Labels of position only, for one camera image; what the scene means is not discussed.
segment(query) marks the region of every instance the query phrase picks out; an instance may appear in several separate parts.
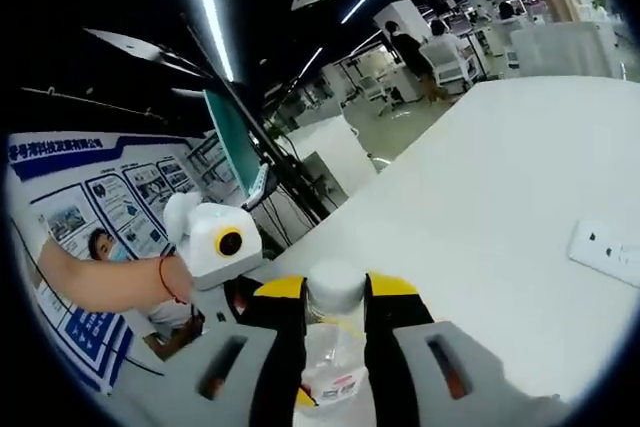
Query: white robot head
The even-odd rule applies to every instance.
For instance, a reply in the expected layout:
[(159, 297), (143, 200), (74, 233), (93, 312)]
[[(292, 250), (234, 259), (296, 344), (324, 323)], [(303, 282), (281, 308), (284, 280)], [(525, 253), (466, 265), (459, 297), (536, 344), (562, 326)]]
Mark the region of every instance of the white robot head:
[(197, 192), (175, 193), (164, 208), (164, 223), (198, 290), (215, 287), (262, 261), (258, 228), (238, 207), (202, 203)]

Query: display board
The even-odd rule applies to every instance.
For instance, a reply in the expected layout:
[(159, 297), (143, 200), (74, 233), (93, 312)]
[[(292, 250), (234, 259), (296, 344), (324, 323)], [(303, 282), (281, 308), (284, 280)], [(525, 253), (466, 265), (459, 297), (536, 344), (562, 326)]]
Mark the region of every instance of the display board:
[[(98, 228), (122, 242), (132, 258), (172, 249), (162, 211), (173, 192), (195, 188), (178, 160), (189, 150), (187, 140), (177, 137), (51, 132), (13, 134), (8, 153), (51, 235), (85, 259)], [(132, 341), (122, 316), (87, 313), (52, 292), (42, 277), (33, 278), (42, 317), (73, 371), (91, 388), (110, 392)]]

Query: red string bracelet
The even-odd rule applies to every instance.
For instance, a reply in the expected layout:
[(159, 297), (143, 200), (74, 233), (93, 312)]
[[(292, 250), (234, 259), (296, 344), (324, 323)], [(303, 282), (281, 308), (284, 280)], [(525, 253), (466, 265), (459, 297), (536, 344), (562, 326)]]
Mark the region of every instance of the red string bracelet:
[(169, 288), (167, 283), (164, 281), (164, 277), (162, 277), (162, 263), (166, 259), (167, 257), (160, 257), (160, 262), (158, 263), (158, 274), (160, 275), (160, 282), (162, 282), (162, 286), (164, 287), (164, 290), (167, 291), (167, 293), (173, 298), (174, 301), (176, 301), (179, 304), (186, 304), (186, 302), (181, 301), (176, 294), (171, 292), (171, 289)]

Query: plastic water bottle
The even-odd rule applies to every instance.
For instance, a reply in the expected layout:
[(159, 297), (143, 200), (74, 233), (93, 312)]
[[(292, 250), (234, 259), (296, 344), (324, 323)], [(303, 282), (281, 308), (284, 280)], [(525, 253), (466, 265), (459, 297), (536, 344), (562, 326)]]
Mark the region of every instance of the plastic water bottle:
[(368, 385), (364, 365), (366, 275), (352, 265), (323, 261), (307, 277), (307, 362), (302, 388), (315, 407), (298, 406), (307, 417), (335, 417)]

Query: office desk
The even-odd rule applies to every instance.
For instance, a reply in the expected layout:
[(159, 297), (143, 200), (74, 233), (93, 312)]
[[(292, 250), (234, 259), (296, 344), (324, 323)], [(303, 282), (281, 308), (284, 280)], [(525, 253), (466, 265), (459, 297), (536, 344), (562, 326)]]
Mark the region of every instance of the office desk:
[(533, 77), (474, 86), (268, 269), (341, 257), (404, 277), (530, 395), (576, 399), (606, 369), (638, 290), (567, 258), (579, 219), (640, 239), (640, 85)]

